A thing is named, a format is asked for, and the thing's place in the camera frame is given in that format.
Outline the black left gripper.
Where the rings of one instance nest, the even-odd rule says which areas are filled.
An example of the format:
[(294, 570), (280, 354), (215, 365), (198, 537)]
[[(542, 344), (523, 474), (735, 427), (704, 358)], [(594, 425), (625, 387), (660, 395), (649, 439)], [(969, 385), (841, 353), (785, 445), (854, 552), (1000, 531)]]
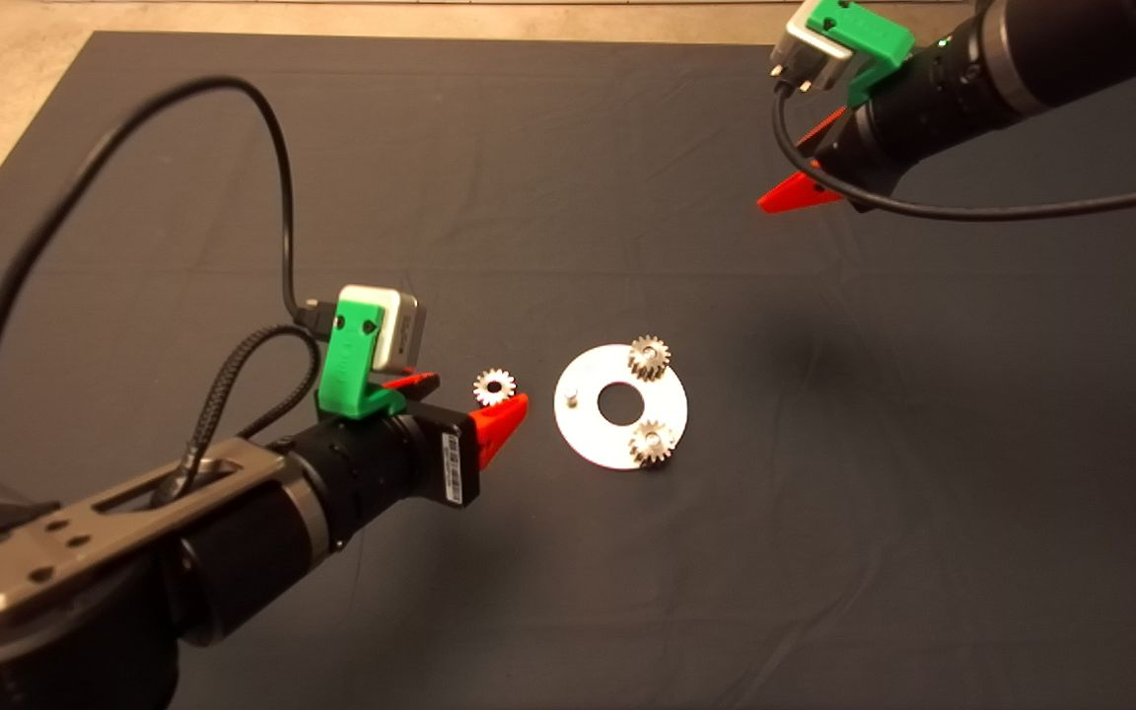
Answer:
[[(402, 396), (429, 396), (440, 386), (431, 371), (383, 383)], [(519, 392), (469, 415), (420, 401), (361, 421), (332, 415), (279, 438), (278, 454), (310, 482), (327, 521), (327, 545), (339, 549), (407, 498), (468, 507), (479, 495), (481, 471), (518, 431), (529, 404)]]

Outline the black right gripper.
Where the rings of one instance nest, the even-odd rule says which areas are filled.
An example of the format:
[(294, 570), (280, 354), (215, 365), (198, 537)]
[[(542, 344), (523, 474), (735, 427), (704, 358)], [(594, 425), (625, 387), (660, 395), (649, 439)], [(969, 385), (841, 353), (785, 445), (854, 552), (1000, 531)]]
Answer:
[[(944, 150), (1013, 125), (1013, 58), (1002, 26), (959, 26), (925, 45), (872, 87), (864, 103), (841, 106), (795, 143), (826, 174), (892, 197), (907, 172)], [(757, 198), (763, 214), (843, 201), (803, 172)]]

